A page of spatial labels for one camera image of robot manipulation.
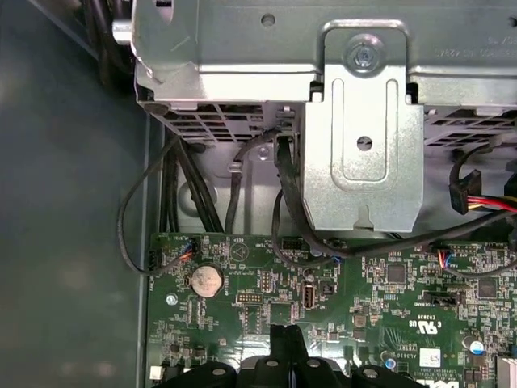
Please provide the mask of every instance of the metal bracket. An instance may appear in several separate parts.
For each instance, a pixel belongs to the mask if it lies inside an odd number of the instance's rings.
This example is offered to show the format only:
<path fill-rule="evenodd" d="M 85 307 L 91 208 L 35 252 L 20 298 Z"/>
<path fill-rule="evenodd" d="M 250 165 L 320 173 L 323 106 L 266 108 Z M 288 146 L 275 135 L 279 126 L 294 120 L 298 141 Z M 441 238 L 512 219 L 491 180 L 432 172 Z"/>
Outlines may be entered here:
<path fill-rule="evenodd" d="M 323 100 L 306 104 L 302 131 L 303 197 L 317 230 L 408 232 L 422 205 L 423 107 L 406 98 L 406 33 L 382 22 L 325 32 Z"/>

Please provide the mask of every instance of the usb port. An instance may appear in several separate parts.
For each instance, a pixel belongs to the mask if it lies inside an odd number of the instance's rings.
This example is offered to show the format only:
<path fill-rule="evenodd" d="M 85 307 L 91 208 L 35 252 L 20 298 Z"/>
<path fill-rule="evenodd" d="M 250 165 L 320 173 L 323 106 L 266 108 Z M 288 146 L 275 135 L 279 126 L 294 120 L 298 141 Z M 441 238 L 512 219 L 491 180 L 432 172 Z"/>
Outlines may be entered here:
<path fill-rule="evenodd" d="M 313 309 L 316 305 L 316 289 L 310 283 L 301 285 L 301 303 L 306 310 Z"/>

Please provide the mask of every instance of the motherboard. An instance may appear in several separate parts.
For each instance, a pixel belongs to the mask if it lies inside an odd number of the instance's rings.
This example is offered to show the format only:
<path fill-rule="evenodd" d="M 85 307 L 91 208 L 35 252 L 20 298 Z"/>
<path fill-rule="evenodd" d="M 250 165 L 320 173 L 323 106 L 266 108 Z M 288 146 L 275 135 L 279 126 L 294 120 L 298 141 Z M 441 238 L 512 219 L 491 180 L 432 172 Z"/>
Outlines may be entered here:
<path fill-rule="evenodd" d="M 292 260 L 318 255 L 300 238 L 281 245 Z M 515 259 L 504 244 L 446 247 L 450 268 L 466 272 Z M 175 365 L 238 369 L 267 355 L 271 324 L 298 325 L 309 355 L 345 374 L 383 365 L 430 388 L 492 388 L 517 358 L 516 270 L 456 278 L 429 247 L 295 268 L 275 256 L 269 237 L 223 234 L 155 234 L 151 253 L 160 265 L 182 259 L 149 281 L 147 386 Z"/>

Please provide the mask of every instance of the metal screw hole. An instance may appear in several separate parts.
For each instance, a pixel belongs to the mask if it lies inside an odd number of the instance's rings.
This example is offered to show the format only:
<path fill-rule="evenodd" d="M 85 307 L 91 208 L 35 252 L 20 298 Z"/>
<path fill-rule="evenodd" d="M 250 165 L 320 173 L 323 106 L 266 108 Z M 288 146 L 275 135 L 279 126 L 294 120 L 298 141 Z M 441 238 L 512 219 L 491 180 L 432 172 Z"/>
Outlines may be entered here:
<path fill-rule="evenodd" d="M 368 136 L 361 136 L 359 139 L 357 139 L 357 148 L 359 148 L 361 151 L 370 150 L 372 145 L 372 139 Z"/>
<path fill-rule="evenodd" d="M 264 14 L 260 19 L 260 23 L 266 28 L 273 27 L 275 25 L 276 18 L 273 14 Z"/>

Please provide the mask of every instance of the blue capacitor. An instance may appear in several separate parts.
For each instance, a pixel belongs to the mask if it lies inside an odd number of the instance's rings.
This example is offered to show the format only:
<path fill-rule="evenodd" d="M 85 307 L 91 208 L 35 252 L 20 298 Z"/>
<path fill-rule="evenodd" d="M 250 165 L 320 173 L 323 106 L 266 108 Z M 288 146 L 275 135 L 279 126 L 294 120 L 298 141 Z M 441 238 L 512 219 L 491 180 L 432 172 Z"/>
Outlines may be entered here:
<path fill-rule="evenodd" d="M 485 351 L 485 346 L 480 341 L 473 341 L 469 347 L 470 352 L 475 355 L 481 355 Z"/>
<path fill-rule="evenodd" d="M 397 366 L 397 362 L 393 358 L 388 358 L 385 360 L 385 367 L 388 369 L 395 369 Z"/>

